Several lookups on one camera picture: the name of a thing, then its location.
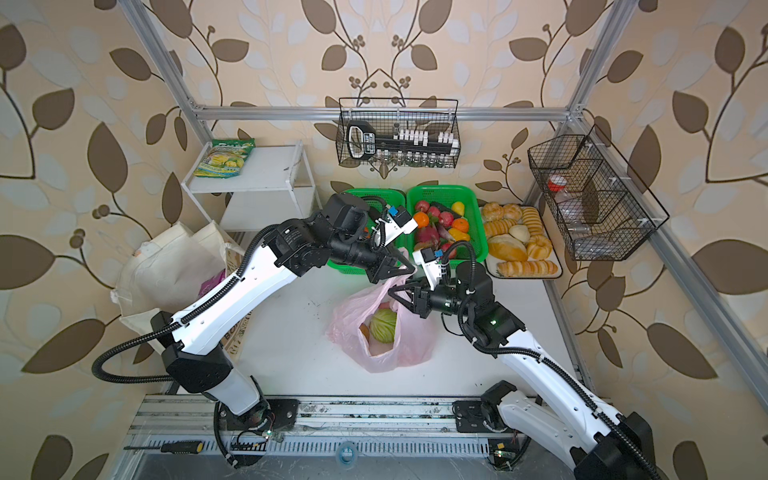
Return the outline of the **green cabbage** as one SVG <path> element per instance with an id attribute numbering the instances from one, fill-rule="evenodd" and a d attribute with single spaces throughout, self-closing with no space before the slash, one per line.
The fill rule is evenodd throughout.
<path id="1" fill-rule="evenodd" d="M 392 344 L 395 341 L 396 325 L 397 314 L 388 308 L 380 308 L 370 321 L 370 334 L 380 343 Z"/>

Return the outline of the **pink plastic grocery bag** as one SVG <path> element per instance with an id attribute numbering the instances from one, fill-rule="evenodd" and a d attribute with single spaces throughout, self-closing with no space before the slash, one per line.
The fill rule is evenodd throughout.
<path id="1" fill-rule="evenodd" d="M 423 364 L 437 340 L 435 325 L 410 312 L 389 296 L 409 278 L 400 276 L 366 288 L 334 310 L 329 340 L 370 373 Z"/>

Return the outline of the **magenta snack bag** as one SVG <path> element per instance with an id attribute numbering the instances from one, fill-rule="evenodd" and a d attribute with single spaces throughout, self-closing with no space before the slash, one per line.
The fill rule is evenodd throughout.
<path id="1" fill-rule="evenodd" d="M 198 297 L 205 296 L 208 292 L 210 292 L 214 287 L 218 286 L 225 278 L 226 278 L 226 270 L 223 269 L 217 274 L 213 275 L 209 279 L 203 281 L 200 285 L 200 289 L 198 292 Z"/>

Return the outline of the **yellow-green snack packet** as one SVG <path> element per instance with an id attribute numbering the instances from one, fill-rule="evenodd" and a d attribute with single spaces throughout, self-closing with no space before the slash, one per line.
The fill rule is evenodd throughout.
<path id="1" fill-rule="evenodd" d="M 237 177 L 254 148 L 253 139 L 213 140 L 193 175 L 198 178 L 214 179 Z"/>

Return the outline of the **cream canvas tote bag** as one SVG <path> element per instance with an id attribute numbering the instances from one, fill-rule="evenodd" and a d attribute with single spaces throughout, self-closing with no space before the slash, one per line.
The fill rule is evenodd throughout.
<path id="1" fill-rule="evenodd" d="M 214 222 L 193 232 L 177 223 L 141 244 L 123 266 L 110 292 L 120 321 L 138 334 L 152 330 L 151 318 L 174 314 L 197 301 L 200 285 L 221 270 L 233 273 L 244 249 Z"/>

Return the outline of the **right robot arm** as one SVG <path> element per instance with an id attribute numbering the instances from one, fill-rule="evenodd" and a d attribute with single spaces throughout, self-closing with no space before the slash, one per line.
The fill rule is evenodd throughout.
<path id="1" fill-rule="evenodd" d="M 524 322 L 495 297 L 493 282 L 474 257 L 456 268 L 430 248 L 411 258 L 394 254 L 406 273 L 422 277 L 392 287 L 390 296 L 426 318 L 456 317 L 460 334 L 478 352 L 513 370 L 540 403 L 500 381 L 481 397 L 487 429 L 517 430 L 568 466 L 578 479 L 657 479 L 652 430 L 639 414 L 622 414 L 569 374 Z"/>

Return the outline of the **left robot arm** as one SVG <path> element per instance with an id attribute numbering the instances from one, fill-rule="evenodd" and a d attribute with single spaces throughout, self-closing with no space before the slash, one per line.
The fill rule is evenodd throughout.
<path id="1" fill-rule="evenodd" d="M 388 204 L 382 206 L 377 219 L 371 219 L 370 200 L 334 194 L 320 211 L 305 219 L 265 227 L 249 244 L 239 267 L 222 283 L 174 314 L 159 312 L 152 332 L 97 357 L 91 367 L 93 375 L 116 384 L 174 381 L 189 393 L 219 402 L 237 417 L 262 415 L 268 406 L 258 383 L 234 367 L 221 345 L 232 327 L 271 294 L 328 262 L 361 268 L 372 284 L 414 272 L 394 242 L 414 232 L 416 221 L 404 207 Z M 164 347 L 164 374 L 124 376 L 105 370 L 112 357 L 151 340 Z"/>

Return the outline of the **green basket with fruit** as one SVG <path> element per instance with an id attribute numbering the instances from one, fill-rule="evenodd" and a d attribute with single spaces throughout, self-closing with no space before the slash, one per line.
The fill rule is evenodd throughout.
<path id="1" fill-rule="evenodd" d="M 476 260 L 488 256 L 487 237 L 475 193 L 459 185 L 427 185 L 410 189 L 407 210 L 417 217 L 417 230 L 406 237 L 412 253 L 423 247 L 447 250 L 456 241 L 469 242 Z"/>

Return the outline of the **tray of bread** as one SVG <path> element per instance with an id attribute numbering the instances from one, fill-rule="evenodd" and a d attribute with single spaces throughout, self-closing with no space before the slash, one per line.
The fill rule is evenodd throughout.
<path id="1" fill-rule="evenodd" d="M 480 208 L 488 273 L 497 279 L 556 279 L 563 269 L 539 212 L 531 206 L 490 202 Z"/>

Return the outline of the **white two-tier shelf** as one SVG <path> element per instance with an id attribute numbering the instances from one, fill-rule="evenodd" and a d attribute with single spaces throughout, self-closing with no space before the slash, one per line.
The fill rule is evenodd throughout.
<path id="1" fill-rule="evenodd" d="M 259 231 L 287 219 L 303 219 L 318 210 L 321 199 L 304 145 L 257 146 L 241 174 L 228 179 L 203 178 L 189 171 L 180 182 L 208 221 L 227 232 Z M 206 194 L 230 194 L 222 214 L 201 203 Z"/>

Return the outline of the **red-capped bottle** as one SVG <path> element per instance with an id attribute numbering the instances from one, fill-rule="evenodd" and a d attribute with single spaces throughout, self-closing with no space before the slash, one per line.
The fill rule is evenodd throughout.
<path id="1" fill-rule="evenodd" d="M 563 220 L 566 223 L 581 222 L 584 213 L 581 195 L 569 190 L 568 180 L 562 175 L 554 174 L 549 177 L 547 186 Z"/>

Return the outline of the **black-handled screwdriver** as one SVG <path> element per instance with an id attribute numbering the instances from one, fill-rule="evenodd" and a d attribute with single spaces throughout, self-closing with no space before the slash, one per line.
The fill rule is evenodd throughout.
<path id="1" fill-rule="evenodd" d="M 203 451 L 205 443 L 201 440 L 165 442 L 159 445 L 125 446 L 125 451 L 155 451 L 172 455 L 197 455 Z"/>

